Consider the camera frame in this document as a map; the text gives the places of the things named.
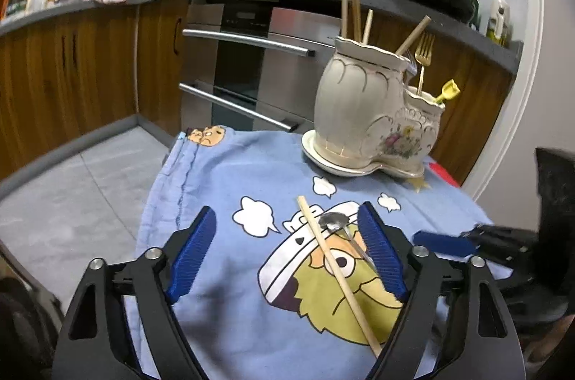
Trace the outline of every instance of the wooden chopstick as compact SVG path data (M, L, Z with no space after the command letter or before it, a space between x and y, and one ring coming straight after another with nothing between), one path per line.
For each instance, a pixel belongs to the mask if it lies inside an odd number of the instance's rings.
M347 0L341 0L341 37L347 38Z
M401 44L401 46L396 51L396 56L402 56L405 51L413 44L413 42L419 38L419 35L423 33L426 29L426 26L429 25L431 19L428 15L426 15L421 22L419 22L418 26L415 27L413 32L407 37L407 39Z
M327 262L330 264L330 267L333 271L333 275L335 276L335 279L339 283L341 291L343 291L343 295L346 297L347 303L350 305L351 311L353 312L356 320L358 321L359 327L361 328L361 331L365 335L365 338L369 343L369 346L372 349L373 354L376 357L379 356L379 354L381 353L381 346L379 345L379 342L377 341L375 334L370 328L369 323L365 318L365 314L363 313L363 310L361 310L361 307L359 306L354 296L354 293L352 292L349 284L347 284L346 277L343 276L341 268L335 261L334 255L331 253L331 250L328 247L326 240L321 235L321 229L317 224L315 217L312 215L308 203L303 195L300 195L297 198L297 204L300 206L300 210L304 214L305 219L308 220L308 225L312 229L313 235L317 239L317 243L320 245L321 250L326 256Z
M365 29L363 30L363 39L361 40L362 44L367 44L369 41L369 34L372 31L372 22L373 22L373 10L370 9L367 13L367 20L365 22Z
M351 10L354 19L354 40L361 42L361 6L359 0L351 0Z

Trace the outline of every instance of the gray countertop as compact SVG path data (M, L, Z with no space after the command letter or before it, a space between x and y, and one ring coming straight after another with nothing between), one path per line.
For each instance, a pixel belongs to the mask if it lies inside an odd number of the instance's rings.
M126 0L126 4L139 5L152 1L155 0ZM497 65L512 74L517 73L519 57L516 53L509 49L501 48L501 46L496 45L485 36L471 29L469 26L466 26L451 17L409 0L361 0L361 3L364 8L394 15L412 23L418 23L425 15L429 15L432 18L432 22L429 24L429 27L435 33L448 36L470 48L473 48L486 59L495 62ZM79 2L69 5L55 6L0 25L0 36L26 25L30 25L31 23L52 18L57 15L103 6L105 5L95 2Z

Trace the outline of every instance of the gray wall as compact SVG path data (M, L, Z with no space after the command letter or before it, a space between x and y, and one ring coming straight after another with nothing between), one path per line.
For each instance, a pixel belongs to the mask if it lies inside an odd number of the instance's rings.
M477 202L497 224L535 230L539 199L536 147L575 151L575 0L543 0L537 72L525 111L502 162Z

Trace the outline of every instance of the white cloud print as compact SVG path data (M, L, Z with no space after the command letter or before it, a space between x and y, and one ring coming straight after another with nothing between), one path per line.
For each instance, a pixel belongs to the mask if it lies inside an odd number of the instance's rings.
M379 206L387 208L388 213L392 212L393 210L401 210L401 205L397 203L397 200L395 200L395 198L392 196L385 195L384 193L382 193L377 198L377 203L379 203Z
M269 230L280 232L274 225L274 214L265 202L258 202L245 196L241 199L241 210L232 219L244 228L250 236L266 237Z
M329 198L336 192L335 186L325 177L314 176L313 191L318 195L325 195Z

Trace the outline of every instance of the yellow plastic utensil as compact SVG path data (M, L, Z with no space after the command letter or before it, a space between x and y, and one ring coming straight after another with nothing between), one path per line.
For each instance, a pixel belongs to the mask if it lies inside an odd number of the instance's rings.
M444 99L454 99L460 93L459 87L455 83L454 79L446 82L441 88L441 95L433 100L434 103L442 103Z

